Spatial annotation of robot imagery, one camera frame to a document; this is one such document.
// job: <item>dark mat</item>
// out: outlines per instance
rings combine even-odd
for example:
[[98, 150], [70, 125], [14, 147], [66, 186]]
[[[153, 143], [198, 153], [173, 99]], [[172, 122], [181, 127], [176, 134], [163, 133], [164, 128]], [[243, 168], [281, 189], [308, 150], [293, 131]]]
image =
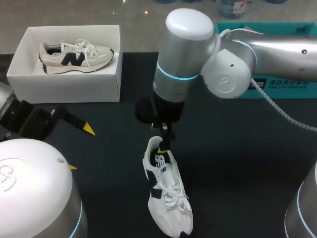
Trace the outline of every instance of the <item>dark mat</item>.
[[[136, 100], [152, 94], [157, 56], [123, 54], [120, 103], [67, 104], [89, 121], [95, 138], [61, 121], [46, 141], [78, 167], [89, 238], [164, 237], [147, 208], [142, 166], [157, 132], [134, 117]], [[316, 100], [276, 102], [295, 119], [317, 125]], [[285, 237], [285, 211], [316, 161], [317, 133], [288, 123], [265, 100], [215, 98], [202, 80], [175, 133], [172, 151], [193, 208], [192, 237]]]

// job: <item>shoebox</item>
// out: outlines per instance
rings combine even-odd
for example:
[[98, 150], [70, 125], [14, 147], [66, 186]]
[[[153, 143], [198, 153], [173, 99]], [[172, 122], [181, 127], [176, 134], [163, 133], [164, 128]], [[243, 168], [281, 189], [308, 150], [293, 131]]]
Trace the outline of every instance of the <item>shoebox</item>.
[[[225, 29], [244, 27], [267, 35], [317, 35], [317, 26], [313, 22], [218, 22], [215, 31], [219, 34]], [[253, 78], [271, 98], [317, 98], [317, 82], [293, 81], [266, 75], [253, 75]], [[239, 98], [263, 97], [250, 84], [249, 89]]]
[[[57, 45], [78, 39], [114, 50], [103, 69], [46, 74], [39, 60], [40, 43]], [[7, 78], [17, 98], [29, 103], [119, 102], [122, 52], [119, 25], [29, 27], [13, 57]]]

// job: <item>sneaker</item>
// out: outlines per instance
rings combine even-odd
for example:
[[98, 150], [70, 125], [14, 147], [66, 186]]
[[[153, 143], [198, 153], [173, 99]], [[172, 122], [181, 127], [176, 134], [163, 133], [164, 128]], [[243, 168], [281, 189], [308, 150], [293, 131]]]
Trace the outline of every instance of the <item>sneaker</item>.
[[193, 230], [193, 212], [186, 196], [177, 162], [171, 151], [158, 153], [162, 138], [150, 139], [143, 166], [150, 182], [149, 211], [158, 227], [173, 238]]
[[47, 74], [70, 71], [96, 72], [104, 68], [113, 58], [113, 49], [94, 46], [85, 40], [76, 42], [74, 45], [63, 42], [52, 46], [41, 43], [39, 58], [43, 63], [44, 72]]

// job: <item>shoe tongue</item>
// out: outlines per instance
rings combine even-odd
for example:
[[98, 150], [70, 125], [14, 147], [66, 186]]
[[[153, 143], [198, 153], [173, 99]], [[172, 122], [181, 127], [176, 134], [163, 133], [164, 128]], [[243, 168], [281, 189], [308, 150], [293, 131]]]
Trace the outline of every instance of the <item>shoe tongue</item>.
[[160, 167], [159, 170], [162, 176], [162, 180], [167, 188], [176, 184], [176, 179], [173, 173], [173, 166], [171, 164], [165, 164]]

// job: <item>floor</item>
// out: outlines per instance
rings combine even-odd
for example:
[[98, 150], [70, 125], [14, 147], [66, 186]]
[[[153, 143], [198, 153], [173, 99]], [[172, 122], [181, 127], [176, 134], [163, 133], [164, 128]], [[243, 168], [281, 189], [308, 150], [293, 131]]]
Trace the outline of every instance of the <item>floor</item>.
[[[29, 26], [119, 24], [124, 52], [159, 50], [164, 21], [180, 7], [194, 8], [213, 21], [228, 21], [212, 0], [161, 4], [155, 0], [1, 0], [0, 54], [14, 53]], [[254, 0], [240, 21], [317, 21], [316, 0], [271, 4]]]

